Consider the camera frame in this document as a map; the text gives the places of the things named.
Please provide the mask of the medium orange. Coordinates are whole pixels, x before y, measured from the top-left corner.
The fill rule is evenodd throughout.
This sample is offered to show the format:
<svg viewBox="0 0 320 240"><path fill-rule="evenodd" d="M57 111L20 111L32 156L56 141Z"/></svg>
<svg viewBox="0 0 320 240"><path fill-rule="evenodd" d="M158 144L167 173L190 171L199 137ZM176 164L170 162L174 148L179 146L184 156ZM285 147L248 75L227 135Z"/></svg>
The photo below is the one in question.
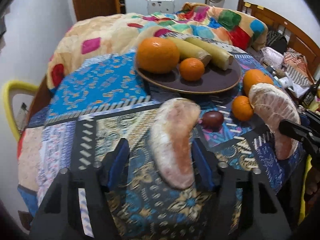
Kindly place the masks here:
<svg viewBox="0 0 320 240"><path fill-rule="evenodd" d="M268 83L272 85L273 80L259 69L250 69L245 72L242 81L244 93L248 96L250 88L258 83Z"/></svg>

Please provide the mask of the large orange with sticker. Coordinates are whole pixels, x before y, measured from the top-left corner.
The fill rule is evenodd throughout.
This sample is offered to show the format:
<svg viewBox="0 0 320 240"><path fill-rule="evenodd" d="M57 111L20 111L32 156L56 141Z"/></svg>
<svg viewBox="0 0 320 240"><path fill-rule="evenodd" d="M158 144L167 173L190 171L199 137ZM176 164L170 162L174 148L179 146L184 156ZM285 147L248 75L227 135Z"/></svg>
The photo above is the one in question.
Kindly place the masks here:
<svg viewBox="0 0 320 240"><path fill-rule="evenodd" d="M138 68L153 74L165 74L178 65L180 52L174 42L166 38L150 37L137 47Z"/></svg>

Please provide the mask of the dark glass bottle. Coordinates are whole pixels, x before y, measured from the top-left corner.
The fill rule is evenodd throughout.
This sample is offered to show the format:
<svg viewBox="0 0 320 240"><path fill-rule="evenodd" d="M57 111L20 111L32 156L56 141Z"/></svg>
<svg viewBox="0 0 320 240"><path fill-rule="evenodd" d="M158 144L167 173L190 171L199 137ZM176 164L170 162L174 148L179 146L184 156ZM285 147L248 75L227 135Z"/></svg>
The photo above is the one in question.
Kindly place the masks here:
<svg viewBox="0 0 320 240"><path fill-rule="evenodd" d="M302 98L300 100L300 105L302 105L304 108L308 109L308 107L311 105L311 103L313 102L313 100L317 94L319 84L320 84L320 79L318 79L316 83L314 83L313 85L310 86L310 88L307 90L307 92L302 96Z"/></svg>

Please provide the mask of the wooden bed headboard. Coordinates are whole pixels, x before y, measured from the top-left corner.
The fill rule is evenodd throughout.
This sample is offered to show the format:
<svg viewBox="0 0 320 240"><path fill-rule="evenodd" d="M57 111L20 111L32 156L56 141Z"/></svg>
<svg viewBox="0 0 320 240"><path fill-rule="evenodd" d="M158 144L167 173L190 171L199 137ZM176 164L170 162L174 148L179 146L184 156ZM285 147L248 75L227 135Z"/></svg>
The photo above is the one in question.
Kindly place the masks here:
<svg viewBox="0 0 320 240"><path fill-rule="evenodd" d="M306 73L310 81L314 81L314 74L319 67L319 46L295 24L280 14L266 7L238 0L237 10L249 14L274 31L280 31L287 37L287 46L305 56L308 66Z"/></svg>

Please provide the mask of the dark purple plate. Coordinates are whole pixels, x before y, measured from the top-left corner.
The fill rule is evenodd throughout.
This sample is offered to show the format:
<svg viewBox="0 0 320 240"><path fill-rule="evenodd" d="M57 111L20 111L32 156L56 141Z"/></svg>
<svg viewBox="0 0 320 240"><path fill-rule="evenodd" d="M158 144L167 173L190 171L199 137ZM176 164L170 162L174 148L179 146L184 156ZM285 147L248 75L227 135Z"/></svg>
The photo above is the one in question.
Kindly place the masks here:
<svg viewBox="0 0 320 240"><path fill-rule="evenodd" d="M202 77L189 82L180 76L179 68L165 74L154 74L143 70L135 64L136 72L143 80L172 92L184 94L216 94L234 88L241 80L241 67L236 60L227 70L221 70L211 62L207 65Z"/></svg>

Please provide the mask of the dark red passion fruit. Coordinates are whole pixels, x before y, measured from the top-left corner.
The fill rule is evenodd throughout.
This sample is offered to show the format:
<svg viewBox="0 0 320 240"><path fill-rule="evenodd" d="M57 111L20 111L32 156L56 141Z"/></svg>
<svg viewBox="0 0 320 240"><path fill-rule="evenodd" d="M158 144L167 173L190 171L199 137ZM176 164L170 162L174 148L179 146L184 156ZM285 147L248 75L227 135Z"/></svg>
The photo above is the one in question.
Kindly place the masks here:
<svg viewBox="0 0 320 240"><path fill-rule="evenodd" d="M220 129L224 122L223 114L218 111L208 111L202 116L202 126L206 129Z"/></svg>

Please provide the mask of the colourful patchwork fleece blanket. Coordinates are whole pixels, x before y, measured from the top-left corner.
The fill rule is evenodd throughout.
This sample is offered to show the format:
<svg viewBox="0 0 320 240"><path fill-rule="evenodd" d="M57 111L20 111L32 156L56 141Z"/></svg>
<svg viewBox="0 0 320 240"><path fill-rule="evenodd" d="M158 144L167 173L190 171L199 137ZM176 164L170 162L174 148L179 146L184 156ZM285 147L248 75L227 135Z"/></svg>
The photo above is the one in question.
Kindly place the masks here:
<svg viewBox="0 0 320 240"><path fill-rule="evenodd" d="M202 3L185 3L173 14L132 12L81 20L67 31L50 58L47 87L54 93L63 78L86 59L124 54L147 37L169 32L208 38L242 50L260 50L266 44L268 27L243 12Z"/></svg>

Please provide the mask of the sugarcane stick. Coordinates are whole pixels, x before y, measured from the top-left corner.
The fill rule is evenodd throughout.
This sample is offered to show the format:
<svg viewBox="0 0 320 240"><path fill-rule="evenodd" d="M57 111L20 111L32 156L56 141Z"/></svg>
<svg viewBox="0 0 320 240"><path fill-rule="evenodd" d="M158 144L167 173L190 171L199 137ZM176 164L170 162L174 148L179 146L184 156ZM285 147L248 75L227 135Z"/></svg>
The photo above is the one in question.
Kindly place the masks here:
<svg viewBox="0 0 320 240"><path fill-rule="evenodd" d="M212 63L221 70L227 70L233 63L233 55L217 45L192 37L186 38L185 41L204 49L211 55Z"/></svg>
<svg viewBox="0 0 320 240"><path fill-rule="evenodd" d="M212 59L211 55L204 49L187 41L175 37L167 37L167 40L174 42L174 44L177 46L180 52L180 61L188 58L196 58L200 60L206 67Z"/></svg>

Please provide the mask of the peeled pomelo segment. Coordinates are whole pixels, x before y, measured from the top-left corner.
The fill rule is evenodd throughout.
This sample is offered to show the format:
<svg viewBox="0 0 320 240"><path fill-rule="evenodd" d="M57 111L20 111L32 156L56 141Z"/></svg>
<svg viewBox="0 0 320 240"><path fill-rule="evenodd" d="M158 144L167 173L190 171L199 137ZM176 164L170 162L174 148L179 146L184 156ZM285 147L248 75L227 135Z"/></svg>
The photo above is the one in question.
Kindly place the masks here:
<svg viewBox="0 0 320 240"><path fill-rule="evenodd" d="M200 106L185 98L164 102L150 127L150 147L161 177L184 190L194 183L190 136L198 123Z"/></svg>
<svg viewBox="0 0 320 240"><path fill-rule="evenodd" d="M248 94L249 103L267 125L274 136L276 157L285 160L297 149L298 141L283 135L279 131L281 120L287 119L300 124L300 117L291 98L278 87L269 83L253 85Z"/></svg>

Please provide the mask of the yellow foam tube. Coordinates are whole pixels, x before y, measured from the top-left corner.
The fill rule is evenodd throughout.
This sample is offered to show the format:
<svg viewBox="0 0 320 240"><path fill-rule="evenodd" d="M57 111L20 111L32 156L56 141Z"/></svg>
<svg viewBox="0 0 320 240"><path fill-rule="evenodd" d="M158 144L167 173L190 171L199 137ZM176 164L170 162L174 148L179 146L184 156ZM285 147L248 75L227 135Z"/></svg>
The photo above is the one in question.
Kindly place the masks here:
<svg viewBox="0 0 320 240"><path fill-rule="evenodd" d="M35 96L38 89L39 86L20 80L9 80L1 87L1 127L6 120L8 129L16 142L20 140L21 133L15 120L13 98L17 94Z"/></svg>

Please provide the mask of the white suitcase box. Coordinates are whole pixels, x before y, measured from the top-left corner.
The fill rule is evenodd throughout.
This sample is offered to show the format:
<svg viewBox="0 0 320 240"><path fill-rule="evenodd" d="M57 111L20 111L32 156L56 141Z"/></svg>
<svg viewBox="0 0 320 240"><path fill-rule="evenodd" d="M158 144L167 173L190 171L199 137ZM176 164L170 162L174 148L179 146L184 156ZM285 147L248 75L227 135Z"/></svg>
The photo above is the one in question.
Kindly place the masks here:
<svg viewBox="0 0 320 240"><path fill-rule="evenodd" d="M156 12L163 14L173 14L175 9L174 0L147 0L148 14L154 14Z"/></svg>

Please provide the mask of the small mandarin orange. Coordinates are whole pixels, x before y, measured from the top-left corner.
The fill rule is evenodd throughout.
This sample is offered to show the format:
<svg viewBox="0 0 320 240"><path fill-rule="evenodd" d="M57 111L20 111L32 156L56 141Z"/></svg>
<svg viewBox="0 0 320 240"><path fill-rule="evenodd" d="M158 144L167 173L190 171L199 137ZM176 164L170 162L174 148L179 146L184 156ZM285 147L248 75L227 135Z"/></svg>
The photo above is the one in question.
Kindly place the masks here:
<svg viewBox="0 0 320 240"><path fill-rule="evenodd" d="M254 115L253 107L246 96L237 96L232 102L232 113L240 121L249 121Z"/></svg>
<svg viewBox="0 0 320 240"><path fill-rule="evenodd" d="M180 76L186 81L197 81L205 72L202 61L197 58L187 58L180 63L178 68Z"/></svg>

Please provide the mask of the blue patterned patchwork bedsheet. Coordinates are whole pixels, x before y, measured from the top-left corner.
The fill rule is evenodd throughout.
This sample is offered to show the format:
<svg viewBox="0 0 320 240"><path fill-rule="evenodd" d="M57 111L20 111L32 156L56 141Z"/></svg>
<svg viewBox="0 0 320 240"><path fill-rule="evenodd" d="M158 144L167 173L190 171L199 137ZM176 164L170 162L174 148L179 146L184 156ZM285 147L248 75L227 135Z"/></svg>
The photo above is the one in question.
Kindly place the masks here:
<svg viewBox="0 0 320 240"><path fill-rule="evenodd" d="M59 169L85 169L102 160L121 138L130 146L117 186L107 194L112 217L124 239L199 239L204 231L213 195L200 182L176 190L157 172L149 151L149 129L161 102L178 97L143 81L133 66L135 51L87 59L65 77L50 104L31 117L20 141L18 191L35 216ZM285 207L290 223L300 210L299 185L305 152L298 146L289 159L279 161L273 135L247 134L261 125L235 120L231 101L241 94L242 84L216 95L192 97L202 112L216 110L225 120L217 132L193 130L217 157L237 170L262 167L271 188Z"/></svg>

